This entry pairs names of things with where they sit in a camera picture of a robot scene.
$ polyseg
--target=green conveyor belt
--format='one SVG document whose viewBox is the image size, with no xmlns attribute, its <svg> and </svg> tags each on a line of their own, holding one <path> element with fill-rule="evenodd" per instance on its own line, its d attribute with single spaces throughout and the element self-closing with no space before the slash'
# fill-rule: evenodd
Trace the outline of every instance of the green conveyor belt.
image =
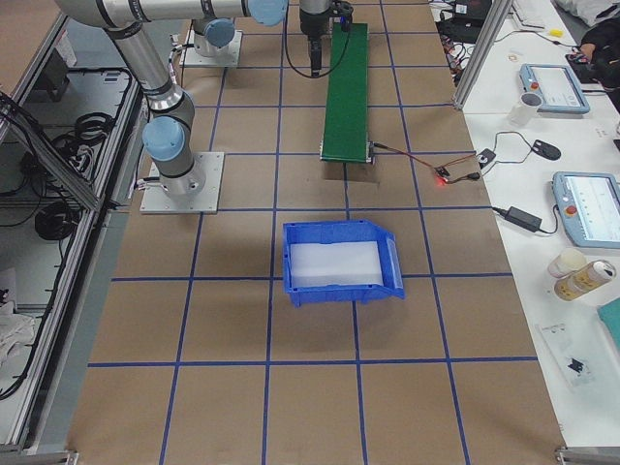
<svg viewBox="0 0 620 465">
<path fill-rule="evenodd" d="M 348 33 L 334 24 L 331 67 L 336 66 Z M 368 163 L 368 24 L 352 24 L 342 62 L 329 75 L 321 160 Z"/>
</svg>

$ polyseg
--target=power adapter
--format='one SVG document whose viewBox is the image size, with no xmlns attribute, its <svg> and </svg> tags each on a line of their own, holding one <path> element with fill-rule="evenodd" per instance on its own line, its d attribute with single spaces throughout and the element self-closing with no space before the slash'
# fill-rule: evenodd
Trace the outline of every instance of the power adapter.
<svg viewBox="0 0 620 465">
<path fill-rule="evenodd" d="M 532 233 L 537 233 L 541 230 L 543 220 L 538 216 L 530 215 L 527 211 L 519 210 L 514 206 L 511 206 L 508 210 L 493 207 L 493 210 L 506 221 L 510 221 L 524 230 L 531 231 Z"/>
</svg>

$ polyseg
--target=paper cup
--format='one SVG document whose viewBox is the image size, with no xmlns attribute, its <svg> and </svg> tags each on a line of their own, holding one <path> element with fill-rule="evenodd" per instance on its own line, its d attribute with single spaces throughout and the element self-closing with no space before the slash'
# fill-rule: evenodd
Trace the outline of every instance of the paper cup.
<svg viewBox="0 0 620 465">
<path fill-rule="evenodd" d="M 508 120 L 513 126 L 525 126 L 527 122 L 536 115 L 543 104 L 540 95 L 534 92 L 525 92 L 519 97 L 519 101 L 508 115 Z"/>
<path fill-rule="evenodd" d="M 564 249 L 553 262 L 549 264 L 546 270 L 549 274 L 556 278 L 561 278 L 567 274 L 577 271 L 586 266 L 588 261 L 585 256 L 577 249 Z"/>
</svg>

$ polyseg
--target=blue plastic bin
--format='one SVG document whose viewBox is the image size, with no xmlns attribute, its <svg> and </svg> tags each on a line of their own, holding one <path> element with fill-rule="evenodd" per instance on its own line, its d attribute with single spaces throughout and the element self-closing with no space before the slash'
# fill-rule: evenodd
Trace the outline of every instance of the blue plastic bin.
<svg viewBox="0 0 620 465">
<path fill-rule="evenodd" d="M 367 220 L 285 223 L 283 234 L 284 290 L 295 307 L 302 303 L 369 300 L 397 296 L 405 298 L 398 264 L 394 234 Z M 300 243 L 333 244 L 338 242 L 375 241 L 384 285 L 292 286 L 291 245 Z"/>
</svg>

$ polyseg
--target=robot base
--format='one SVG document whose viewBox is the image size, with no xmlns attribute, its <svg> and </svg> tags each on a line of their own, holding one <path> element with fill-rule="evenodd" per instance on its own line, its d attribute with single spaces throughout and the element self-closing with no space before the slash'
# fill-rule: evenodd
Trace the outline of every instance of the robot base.
<svg viewBox="0 0 620 465">
<path fill-rule="evenodd" d="M 186 48 L 185 59 L 181 60 L 181 66 L 185 68 L 236 68 L 239 64 L 242 37 L 243 33 L 236 31 L 234 38 L 227 45 L 228 50 L 214 56 L 198 55 L 193 48 Z M 188 43 L 194 43 L 194 31 L 190 31 Z"/>
<path fill-rule="evenodd" d="M 217 213 L 220 199 L 222 171 L 224 170 L 224 152 L 198 152 L 196 162 L 200 164 L 206 180 L 204 187 L 195 195 L 170 197 L 158 185 L 147 186 L 139 208 L 141 213 Z M 159 176 L 155 164 L 151 166 L 149 176 Z"/>
</svg>

